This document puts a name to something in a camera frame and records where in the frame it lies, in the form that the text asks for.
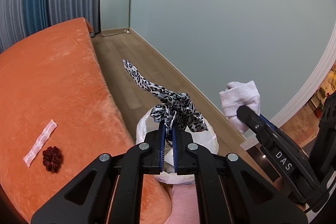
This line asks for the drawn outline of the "white door frame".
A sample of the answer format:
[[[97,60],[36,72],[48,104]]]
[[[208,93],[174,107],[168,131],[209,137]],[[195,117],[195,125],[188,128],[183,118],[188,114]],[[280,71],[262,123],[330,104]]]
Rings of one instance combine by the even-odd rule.
[[[314,31],[285,43],[270,57],[275,61],[270,83],[260,88],[261,113],[301,147],[317,136],[317,117],[309,101],[335,64],[335,31]]]

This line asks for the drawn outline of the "orange velvet bed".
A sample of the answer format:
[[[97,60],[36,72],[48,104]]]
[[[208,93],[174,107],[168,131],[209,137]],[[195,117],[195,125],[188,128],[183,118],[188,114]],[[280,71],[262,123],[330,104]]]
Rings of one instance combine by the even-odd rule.
[[[134,141],[108,90],[90,38],[77,18],[46,28],[1,54],[1,186],[26,220],[102,153],[125,153]],[[50,173],[28,154],[50,121],[45,147],[63,163]]]

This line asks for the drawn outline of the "white lined trash bin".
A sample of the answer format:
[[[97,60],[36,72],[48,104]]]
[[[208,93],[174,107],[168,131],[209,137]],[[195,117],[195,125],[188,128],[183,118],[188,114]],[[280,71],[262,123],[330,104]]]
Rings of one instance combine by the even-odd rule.
[[[157,130],[159,123],[156,123],[150,116],[151,109],[139,120],[136,128],[136,144],[145,141],[145,136],[148,132]],[[205,119],[207,130],[203,132],[191,132],[187,127],[186,132],[189,132],[193,137],[193,142],[206,147],[211,153],[217,154],[219,152],[219,143],[217,135],[213,127]],[[190,175],[177,175],[173,167],[173,149],[165,148],[165,158],[163,171],[159,175],[154,175],[155,179],[159,182],[171,185],[191,184],[195,182],[193,174]]]

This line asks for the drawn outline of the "dark red velvet scrunchie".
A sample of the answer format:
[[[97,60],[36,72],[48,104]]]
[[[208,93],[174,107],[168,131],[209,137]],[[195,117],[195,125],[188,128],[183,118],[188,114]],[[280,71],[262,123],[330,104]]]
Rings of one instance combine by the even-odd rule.
[[[51,173],[58,173],[63,163],[63,155],[58,147],[48,147],[42,152],[43,165]]]

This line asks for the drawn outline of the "white sock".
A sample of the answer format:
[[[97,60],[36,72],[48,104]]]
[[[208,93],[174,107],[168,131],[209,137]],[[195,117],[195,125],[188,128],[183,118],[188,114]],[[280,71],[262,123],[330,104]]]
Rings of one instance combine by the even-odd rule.
[[[237,117],[240,106],[248,106],[257,115],[260,115],[261,100],[254,81],[248,83],[230,82],[226,90],[219,93],[224,116],[230,125],[239,133],[244,134],[248,127]]]

